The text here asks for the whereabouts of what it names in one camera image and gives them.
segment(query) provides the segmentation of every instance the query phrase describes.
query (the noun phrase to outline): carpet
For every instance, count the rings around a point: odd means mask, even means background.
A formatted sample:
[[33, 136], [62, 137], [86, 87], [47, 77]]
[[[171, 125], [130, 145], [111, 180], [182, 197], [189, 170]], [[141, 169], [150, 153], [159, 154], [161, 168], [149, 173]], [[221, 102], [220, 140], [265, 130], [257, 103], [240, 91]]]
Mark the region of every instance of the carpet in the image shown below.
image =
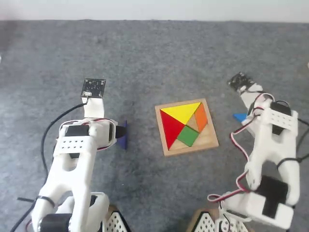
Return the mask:
[[[107, 79], [106, 117], [128, 120], [128, 150], [97, 155], [91, 189], [105, 192], [135, 232], [184, 232], [210, 193], [235, 189], [244, 159], [229, 133], [245, 112], [226, 82], [247, 73], [309, 119], [309, 24], [174, 21], [0, 22], [0, 231], [8, 231], [43, 182], [40, 141], [47, 125], [81, 102], [84, 78]], [[155, 105], [206, 98], [219, 147], [165, 158]], [[83, 118], [82, 109], [62, 121]], [[46, 139], [48, 166], [57, 123]], [[305, 130], [299, 127], [299, 133]], [[244, 132], [238, 141], [250, 150]], [[300, 155], [308, 152], [308, 142]], [[309, 227], [308, 161], [292, 232]], [[265, 172], [273, 173], [266, 164]], [[26, 222], [18, 229], [23, 231]], [[257, 232], [281, 231], [253, 223]]]

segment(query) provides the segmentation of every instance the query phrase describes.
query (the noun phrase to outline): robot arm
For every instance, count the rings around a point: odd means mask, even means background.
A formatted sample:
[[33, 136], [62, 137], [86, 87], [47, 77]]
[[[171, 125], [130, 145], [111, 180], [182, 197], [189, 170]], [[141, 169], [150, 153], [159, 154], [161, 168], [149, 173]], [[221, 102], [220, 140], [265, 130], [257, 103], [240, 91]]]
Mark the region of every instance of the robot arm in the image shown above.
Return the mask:
[[[82, 91], [83, 102], [88, 101], [85, 119], [60, 127], [53, 163], [32, 211], [35, 232], [105, 231], [109, 198], [90, 192], [90, 182], [97, 151], [112, 146], [123, 131], [119, 132], [116, 121], [104, 118], [104, 86], [105, 80], [86, 79]], [[56, 205], [67, 191], [73, 196]]]
[[[291, 226], [293, 206], [299, 199], [299, 163], [281, 162], [296, 158], [298, 114], [289, 105], [275, 102], [260, 85], [239, 73], [229, 84], [245, 103], [248, 113], [242, 122], [254, 137], [254, 146], [245, 165], [249, 192], [222, 201], [222, 213], [239, 221], [253, 219], [282, 229]], [[280, 164], [281, 180], [262, 175], [264, 162]]]

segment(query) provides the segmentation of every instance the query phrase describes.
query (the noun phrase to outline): white wall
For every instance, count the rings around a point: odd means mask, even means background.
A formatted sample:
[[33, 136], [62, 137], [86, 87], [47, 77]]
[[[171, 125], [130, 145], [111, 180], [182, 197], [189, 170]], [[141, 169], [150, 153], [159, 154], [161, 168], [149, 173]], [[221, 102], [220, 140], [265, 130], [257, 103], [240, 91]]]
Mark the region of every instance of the white wall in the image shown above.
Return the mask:
[[309, 22], [309, 0], [0, 0], [0, 20]]

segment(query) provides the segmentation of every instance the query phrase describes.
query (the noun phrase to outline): wooden frame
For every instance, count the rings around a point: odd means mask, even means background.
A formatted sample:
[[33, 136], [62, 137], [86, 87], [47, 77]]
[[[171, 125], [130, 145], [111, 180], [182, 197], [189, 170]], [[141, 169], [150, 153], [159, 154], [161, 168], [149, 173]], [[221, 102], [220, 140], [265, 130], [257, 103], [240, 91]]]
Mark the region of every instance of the wooden frame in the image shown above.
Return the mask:
[[[165, 134], [164, 134], [162, 118], [160, 114], [160, 109], [173, 107], [173, 106], [179, 106], [179, 105], [192, 104], [192, 103], [197, 103], [197, 102], [201, 102], [204, 105], [205, 113], [208, 119], [208, 124], [205, 126], [203, 131], [200, 133], [199, 137], [193, 143], [192, 147], [188, 147], [185, 144], [182, 144], [180, 142], [175, 145], [173, 144], [170, 150], [168, 150], [168, 146], [167, 146]], [[193, 151], [200, 151], [200, 150], [219, 146], [216, 131], [212, 123], [211, 114], [209, 112], [206, 99], [202, 98], [202, 99], [195, 99], [191, 101], [180, 101], [176, 103], [156, 105], [155, 113], [156, 113], [156, 118], [157, 118], [158, 125], [159, 125], [160, 137], [161, 137], [163, 152], [165, 156], [173, 156], [173, 155], [178, 155], [178, 154], [183, 154], [183, 153], [193, 152]]]

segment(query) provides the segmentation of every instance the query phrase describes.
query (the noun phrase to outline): blue block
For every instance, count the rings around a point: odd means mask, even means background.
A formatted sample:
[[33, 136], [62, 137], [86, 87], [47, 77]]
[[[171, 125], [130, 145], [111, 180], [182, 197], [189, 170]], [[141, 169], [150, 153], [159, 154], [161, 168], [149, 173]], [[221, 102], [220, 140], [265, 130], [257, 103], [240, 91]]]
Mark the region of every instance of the blue block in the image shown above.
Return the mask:
[[[123, 124], [120, 124], [120, 126], [127, 128], [127, 121], [125, 121]], [[126, 150], [126, 148], [127, 148], [127, 133], [124, 136], [122, 136], [121, 138], [118, 138], [116, 143], [122, 149]]]
[[233, 114], [233, 116], [238, 122], [242, 122], [247, 118], [247, 114]]

